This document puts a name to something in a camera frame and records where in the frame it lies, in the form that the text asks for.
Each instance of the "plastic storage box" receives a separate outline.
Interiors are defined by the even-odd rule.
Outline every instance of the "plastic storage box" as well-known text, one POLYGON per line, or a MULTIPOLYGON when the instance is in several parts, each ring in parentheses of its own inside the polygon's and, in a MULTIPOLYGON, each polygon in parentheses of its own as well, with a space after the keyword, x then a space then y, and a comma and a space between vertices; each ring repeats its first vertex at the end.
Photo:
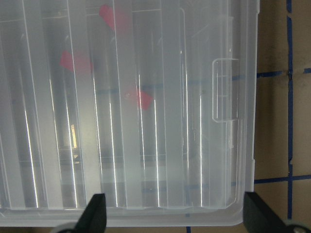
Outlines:
POLYGON ((257 0, 0 1, 0 225, 242 221, 257 0))

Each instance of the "pink label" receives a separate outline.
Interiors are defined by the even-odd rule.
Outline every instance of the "pink label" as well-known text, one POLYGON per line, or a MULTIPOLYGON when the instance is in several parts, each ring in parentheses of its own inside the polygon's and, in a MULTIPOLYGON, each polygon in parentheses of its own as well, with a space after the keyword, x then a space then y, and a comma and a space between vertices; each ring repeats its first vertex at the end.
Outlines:
POLYGON ((99 9, 99 15, 103 18, 105 23, 115 31, 115 28, 119 30, 120 33, 128 33, 129 21, 131 17, 122 11, 115 12, 114 15, 113 8, 108 5, 102 5, 99 9))
POLYGON ((93 71, 93 64, 86 58, 86 56, 77 53, 73 58, 70 52, 63 51, 59 65, 73 72, 73 62, 75 64, 76 72, 78 73, 88 73, 93 71))
POLYGON ((138 108, 141 108, 143 110, 147 110, 150 106, 150 104, 153 101, 153 97, 147 94, 144 91, 138 90, 130 91, 127 94, 127 97, 133 104, 137 104, 138 108))
POLYGON ((99 9, 99 15, 103 18, 106 24, 112 29, 115 30, 115 19, 113 16, 113 9, 107 5, 102 5, 99 9))

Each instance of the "blue tape line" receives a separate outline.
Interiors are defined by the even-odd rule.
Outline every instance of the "blue tape line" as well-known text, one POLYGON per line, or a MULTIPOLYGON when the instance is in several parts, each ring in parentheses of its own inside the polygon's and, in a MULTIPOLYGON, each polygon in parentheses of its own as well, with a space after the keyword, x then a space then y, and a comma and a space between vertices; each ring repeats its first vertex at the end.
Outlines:
POLYGON ((141 87, 141 89, 143 90, 143 91, 145 91, 145 90, 152 90, 152 89, 160 89, 160 88, 163 88, 163 84, 162 83, 160 83, 160 84, 154 84, 154 85, 143 85, 142 87, 141 87))
POLYGON ((245 75, 236 75, 236 76, 232 76, 232 81, 244 80, 244 79, 245 79, 245 75))
POLYGON ((289 176, 287 187, 287 218, 292 219, 293 214, 293 165, 289 164, 289 176))
POLYGON ((311 175, 258 179, 258 180, 254 180, 254 184, 283 182, 283 181, 288 181, 289 179, 292 181, 311 180, 311 175))
POLYGON ((283 73, 283 71, 273 71, 273 72, 264 72, 264 73, 257 73, 257 78, 266 78, 266 77, 275 77, 279 76, 283 73))
POLYGON ((293 179, 293 181, 309 180, 309 179, 311 179, 311 175, 292 176, 292 179, 293 179))
POLYGON ((293 28, 292 19, 287 16, 287 42, 288 42, 288 75, 293 75, 293 28))
POLYGON ((309 74, 311 73, 311 68, 305 68, 303 71, 304 74, 309 74))
POLYGON ((98 90, 98 91, 96 91, 97 95, 116 94, 116 93, 119 93, 119 89, 118 88, 105 89, 105 90, 98 90))
POLYGON ((282 181, 287 181, 288 177, 278 177, 278 178, 268 178, 268 179, 259 179, 255 180, 254 183, 275 183, 275 182, 282 182, 282 181))
POLYGON ((292 0, 286 0, 286 9, 288 13, 292 12, 292 0))
MULTIPOLYGON (((291 0, 287 0, 288 11, 291 12, 291 0)), ((293 213, 293 26, 292 19, 287 17, 288 42, 288 188, 287 188, 287 218, 292 219, 293 213)))
POLYGON ((293 114, 294 114, 293 80, 288 81, 288 163, 293 158, 293 114))

